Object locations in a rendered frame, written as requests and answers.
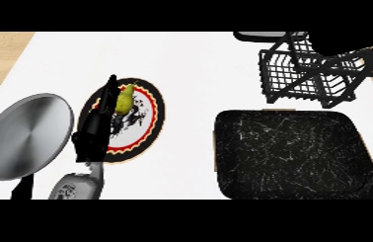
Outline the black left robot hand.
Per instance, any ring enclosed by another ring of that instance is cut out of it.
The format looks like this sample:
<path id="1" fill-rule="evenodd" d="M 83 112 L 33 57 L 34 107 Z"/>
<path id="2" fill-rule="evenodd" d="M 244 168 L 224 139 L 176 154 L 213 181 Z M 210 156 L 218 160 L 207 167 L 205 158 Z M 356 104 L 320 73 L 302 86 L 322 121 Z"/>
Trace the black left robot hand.
<path id="1" fill-rule="evenodd" d="M 71 136 L 77 163 L 103 161 L 120 92 L 117 75 L 112 74 L 102 90 L 99 108 L 89 112 L 83 127 Z"/>

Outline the black marbled tray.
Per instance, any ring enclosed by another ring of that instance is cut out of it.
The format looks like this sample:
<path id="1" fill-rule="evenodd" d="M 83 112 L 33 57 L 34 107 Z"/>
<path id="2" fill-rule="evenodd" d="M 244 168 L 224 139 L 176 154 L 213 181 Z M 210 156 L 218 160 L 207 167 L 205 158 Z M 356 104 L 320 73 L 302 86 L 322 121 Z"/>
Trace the black marbled tray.
<path id="1" fill-rule="evenodd" d="M 373 200 L 373 159 L 339 112 L 224 111 L 214 147 L 233 200 Z"/>

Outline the round black patterned plate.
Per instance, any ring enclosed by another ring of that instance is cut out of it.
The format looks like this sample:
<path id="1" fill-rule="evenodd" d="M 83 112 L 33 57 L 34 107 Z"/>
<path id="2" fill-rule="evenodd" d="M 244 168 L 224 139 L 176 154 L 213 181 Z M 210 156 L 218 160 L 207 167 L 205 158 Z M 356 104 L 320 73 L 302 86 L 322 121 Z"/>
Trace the round black patterned plate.
<path id="1" fill-rule="evenodd" d="M 112 115 L 106 155 L 102 162 L 120 163 L 134 159 L 158 138 L 165 121 L 165 103 L 158 88 L 143 79 L 118 80 L 118 88 L 133 87 L 134 106 L 126 116 Z"/>

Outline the green pear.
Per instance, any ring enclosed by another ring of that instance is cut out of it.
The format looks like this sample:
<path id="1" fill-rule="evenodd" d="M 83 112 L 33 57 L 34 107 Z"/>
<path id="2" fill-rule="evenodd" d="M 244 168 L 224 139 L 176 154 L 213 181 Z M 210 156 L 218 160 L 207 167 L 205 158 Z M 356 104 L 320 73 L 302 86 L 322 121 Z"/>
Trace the green pear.
<path id="1" fill-rule="evenodd" d="M 136 83 L 130 84 L 126 89 L 121 91 L 118 99 L 117 99 L 117 107 L 115 107 L 115 114 L 126 115 L 130 113 L 133 106 L 134 106 L 134 87 Z"/>

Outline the silver frying pan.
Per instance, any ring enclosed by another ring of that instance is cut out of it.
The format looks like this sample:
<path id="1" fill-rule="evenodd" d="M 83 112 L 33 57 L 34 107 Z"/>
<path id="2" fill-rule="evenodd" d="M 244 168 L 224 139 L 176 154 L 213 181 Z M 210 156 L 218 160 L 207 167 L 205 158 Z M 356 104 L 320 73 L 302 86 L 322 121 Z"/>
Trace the silver frying pan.
<path id="1" fill-rule="evenodd" d="M 59 156 L 72 124 L 72 109 L 56 94 L 24 98 L 0 114 L 0 181 L 21 180 L 12 200 L 33 198 L 34 174 Z"/>

